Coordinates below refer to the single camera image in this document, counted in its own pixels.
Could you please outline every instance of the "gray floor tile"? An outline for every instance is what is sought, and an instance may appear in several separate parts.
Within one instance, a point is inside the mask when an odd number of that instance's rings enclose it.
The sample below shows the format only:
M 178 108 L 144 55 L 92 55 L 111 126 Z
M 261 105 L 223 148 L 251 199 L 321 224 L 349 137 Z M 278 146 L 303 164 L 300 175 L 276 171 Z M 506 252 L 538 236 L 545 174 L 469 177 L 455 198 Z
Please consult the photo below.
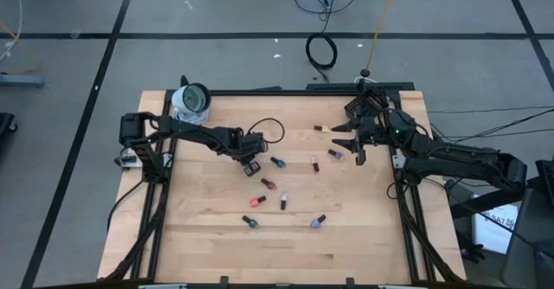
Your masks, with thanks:
M 554 0 L 519 0 L 536 33 L 554 32 Z
M 350 0 L 336 0 L 335 8 Z M 328 31 L 371 32 L 386 0 L 355 0 L 332 16 Z M 299 0 L 310 10 L 315 0 Z M 124 32 L 320 31 L 319 15 L 294 0 L 132 0 Z M 510 0 L 395 0 L 383 32 L 522 32 Z
M 112 31 L 123 0 L 23 0 L 24 33 Z M 2 22 L 17 30 L 17 0 L 0 0 Z
M 21 284 L 106 47 L 106 41 L 27 44 L 44 61 L 47 85 L 0 88 L 0 111 L 14 113 L 19 124 L 0 163 L 0 279 L 5 288 Z M 0 71 L 32 63 L 17 46 L 0 62 Z
M 546 57 L 549 58 L 552 65 L 554 61 L 554 41 L 540 41 L 540 45 L 543 47 Z
M 338 63 L 329 75 L 335 82 L 351 82 L 365 64 L 370 42 L 336 43 Z M 312 48 L 321 61 L 330 54 L 327 49 L 318 42 Z M 120 178 L 120 171 L 113 164 L 120 149 L 119 117 L 136 111 L 142 91 L 178 87 L 181 74 L 211 89 L 276 85 L 298 89 L 307 83 L 321 82 L 312 79 L 318 73 L 306 60 L 304 40 L 118 42 L 48 244 L 38 285 L 95 279 L 106 238 L 106 217 Z M 430 110 L 548 104 L 554 96 L 531 45 L 524 41 L 381 41 L 372 77 L 380 81 L 414 81 L 423 90 Z M 431 119 L 446 134 L 464 135 L 534 112 L 455 117 L 433 114 Z M 517 130 L 535 129 L 546 125 L 543 122 L 553 123 L 553 119 L 543 117 Z M 471 145 L 511 152 L 528 163 L 530 175 L 534 175 L 534 160 L 551 157 L 554 151 L 546 143 L 550 139 L 552 134 L 536 134 L 474 140 Z M 81 259 L 70 260 L 77 251 Z

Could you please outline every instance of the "wooden table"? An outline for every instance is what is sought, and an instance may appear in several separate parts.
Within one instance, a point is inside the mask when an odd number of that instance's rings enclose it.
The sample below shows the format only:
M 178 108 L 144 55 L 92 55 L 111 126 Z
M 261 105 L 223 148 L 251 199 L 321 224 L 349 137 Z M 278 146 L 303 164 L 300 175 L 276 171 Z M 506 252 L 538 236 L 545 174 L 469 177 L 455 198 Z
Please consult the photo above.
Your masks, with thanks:
M 422 93 L 401 92 L 401 98 L 403 110 L 428 128 Z M 287 134 L 257 156 L 262 170 L 253 177 L 230 157 L 217 156 L 204 145 L 177 143 L 156 281 L 217 283 L 226 275 L 231 283 L 344 284 L 345 278 L 353 277 L 357 284 L 409 284 L 397 202 L 385 195 L 393 182 L 388 147 L 366 146 L 367 162 L 356 166 L 350 153 L 343 161 L 327 154 L 329 148 L 344 151 L 331 139 L 351 138 L 351 133 L 313 130 L 314 125 L 346 122 L 343 107 L 351 99 L 213 97 L 206 126 L 240 126 L 246 131 L 259 119 L 275 117 Z M 139 110 L 160 114 L 163 100 L 164 92 L 144 92 Z M 256 130 L 267 139 L 280 135 L 271 122 Z M 287 167 L 278 168 L 269 161 L 271 156 L 285 160 Z M 319 159 L 319 173 L 313 170 L 311 156 Z M 262 177 L 278 189 L 268 190 Z M 119 196 L 140 178 L 139 169 L 124 172 Z M 444 190 L 428 182 L 419 188 L 429 240 L 465 278 Z M 115 212 L 99 277 L 109 274 L 136 241 L 145 192 L 146 186 Z M 280 210 L 283 192 L 289 197 L 286 211 Z M 248 205 L 262 195 L 267 200 L 259 207 Z M 310 228 L 322 214 L 327 216 L 322 227 Z M 243 215 L 256 219 L 260 227 L 250 228 Z M 415 245 L 424 278 L 421 250 Z M 149 257 L 147 245 L 143 274 Z

